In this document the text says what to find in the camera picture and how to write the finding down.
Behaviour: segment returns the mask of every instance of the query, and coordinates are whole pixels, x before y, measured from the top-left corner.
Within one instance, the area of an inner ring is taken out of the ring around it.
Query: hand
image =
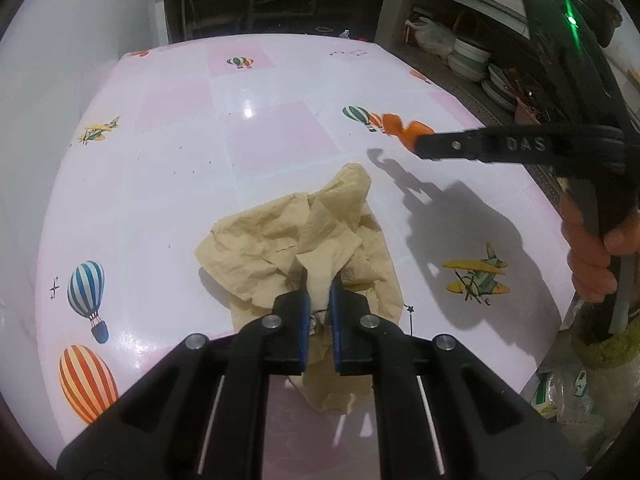
[[[582,225],[582,213],[568,195],[560,199],[562,236],[571,246],[567,263],[574,275],[575,290],[589,303],[601,303],[606,294],[618,288],[616,277],[607,267],[612,256],[638,252],[640,248],[640,211],[633,210],[604,241],[590,235]]]

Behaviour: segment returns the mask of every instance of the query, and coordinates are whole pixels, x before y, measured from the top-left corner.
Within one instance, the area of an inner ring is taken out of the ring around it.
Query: white wall
[[[108,71],[125,52],[157,44],[150,12],[153,0],[25,0],[0,41],[0,391],[52,463],[62,439],[34,324],[42,221],[69,139]]]

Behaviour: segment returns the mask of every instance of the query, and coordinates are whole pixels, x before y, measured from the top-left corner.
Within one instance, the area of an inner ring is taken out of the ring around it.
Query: plastic bag
[[[423,51],[447,59],[456,43],[456,35],[440,23],[426,18],[422,18],[422,21],[424,24],[415,31],[416,43]]]

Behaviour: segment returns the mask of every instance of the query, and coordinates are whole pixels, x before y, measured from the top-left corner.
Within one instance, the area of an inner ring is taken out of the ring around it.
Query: crumpled paper
[[[290,380],[317,410],[341,413],[371,392],[368,376],[334,371],[331,329],[324,318],[329,288],[340,271],[346,289],[395,323],[402,295],[382,229],[366,203],[371,179],[346,164],[320,191],[294,193],[218,221],[196,249],[202,267],[231,294],[238,332],[273,307],[276,296],[300,286],[302,269],[317,321],[309,338],[306,372]]]

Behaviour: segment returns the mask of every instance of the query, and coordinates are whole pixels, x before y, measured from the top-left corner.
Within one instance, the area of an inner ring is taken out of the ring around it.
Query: metal screw
[[[448,334],[442,334],[436,338],[436,346],[440,350],[453,350],[456,347],[456,338]]]
[[[265,328],[277,328],[281,325],[282,320],[280,316],[276,316],[275,314],[269,314],[268,316],[264,316],[262,318],[262,325]]]
[[[360,318],[360,324],[364,328],[375,328],[380,324],[380,318],[375,314],[365,314]]]
[[[207,343],[207,336],[203,334],[191,334],[184,340],[189,350],[198,350]]]

